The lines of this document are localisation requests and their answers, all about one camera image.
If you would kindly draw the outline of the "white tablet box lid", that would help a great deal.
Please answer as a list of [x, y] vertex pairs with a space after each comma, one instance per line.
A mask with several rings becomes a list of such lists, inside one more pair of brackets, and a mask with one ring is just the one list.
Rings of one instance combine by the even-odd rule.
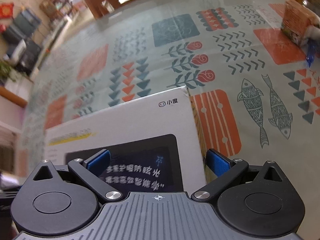
[[99, 178], [130, 191], [193, 193], [206, 184], [205, 147], [186, 87], [100, 110], [46, 131], [44, 157], [55, 165], [102, 149], [111, 162]]

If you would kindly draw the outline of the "patterned plastic tablecloth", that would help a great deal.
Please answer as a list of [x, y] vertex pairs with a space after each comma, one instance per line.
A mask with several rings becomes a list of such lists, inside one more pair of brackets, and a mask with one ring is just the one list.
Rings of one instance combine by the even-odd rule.
[[208, 148], [282, 163], [319, 179], [319, 61], [280, 29], [287, 0], [140, 0], [52, 51], [29, 99], [16, 172], [44, 152], [47, 129], [180, 86]]

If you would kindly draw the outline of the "white tv cabinet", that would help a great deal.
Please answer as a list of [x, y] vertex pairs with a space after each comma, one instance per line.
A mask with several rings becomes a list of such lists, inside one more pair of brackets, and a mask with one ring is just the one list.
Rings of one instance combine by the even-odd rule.
[[27, 105], [29, 93], [42, 65], [51, 52], [63, 43], [73, 21], [64, 17], [49, 33], [39, 50], [35, 46], [27, 46], [20, 61], [5, 81], [1, 81], [1, 96], [10, 102], [24, 108]]

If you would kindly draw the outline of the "blue plastic clip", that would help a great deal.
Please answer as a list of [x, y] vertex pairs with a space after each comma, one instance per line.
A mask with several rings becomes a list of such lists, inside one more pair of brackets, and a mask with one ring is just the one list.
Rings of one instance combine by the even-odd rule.
[[317, 52], [317, 42], [315, 40], [309, 40], [307, 54], [306, 54], [306, 64], [308, 68], [310, 68], [312, 63], [314, 62], [316, 52]]

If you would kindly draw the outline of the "flat screen television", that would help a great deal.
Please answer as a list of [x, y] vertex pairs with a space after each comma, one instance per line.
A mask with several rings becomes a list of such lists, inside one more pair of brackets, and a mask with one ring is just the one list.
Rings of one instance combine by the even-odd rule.
[[42, 23], [30, 9], [21, 11], [2, 33], [9, 44], [18, 44], [21, 40], [31, 38]]

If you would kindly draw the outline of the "white bowl dark food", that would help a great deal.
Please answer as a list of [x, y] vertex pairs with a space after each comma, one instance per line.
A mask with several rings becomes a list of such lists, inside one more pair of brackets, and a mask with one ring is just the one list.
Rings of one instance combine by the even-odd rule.
[[308, 27], [309, 38], [316, 42], [320, 41], [320, 29], [314, 25]]

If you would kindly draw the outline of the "brown drink carton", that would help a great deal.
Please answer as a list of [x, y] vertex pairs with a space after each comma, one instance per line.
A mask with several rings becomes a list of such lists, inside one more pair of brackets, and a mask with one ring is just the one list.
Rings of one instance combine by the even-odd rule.
[[281, 31], [301, 47], [307, 43], [311, 27], [319, 27], [319, 17], [295, 0], [286, 1]]

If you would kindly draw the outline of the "red wall ornament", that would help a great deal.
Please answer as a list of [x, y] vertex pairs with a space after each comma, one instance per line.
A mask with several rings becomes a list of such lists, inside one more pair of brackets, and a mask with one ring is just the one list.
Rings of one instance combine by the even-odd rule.
[[13, 17], [14, 3], [0, 4], [0, 19], [7, 19]]

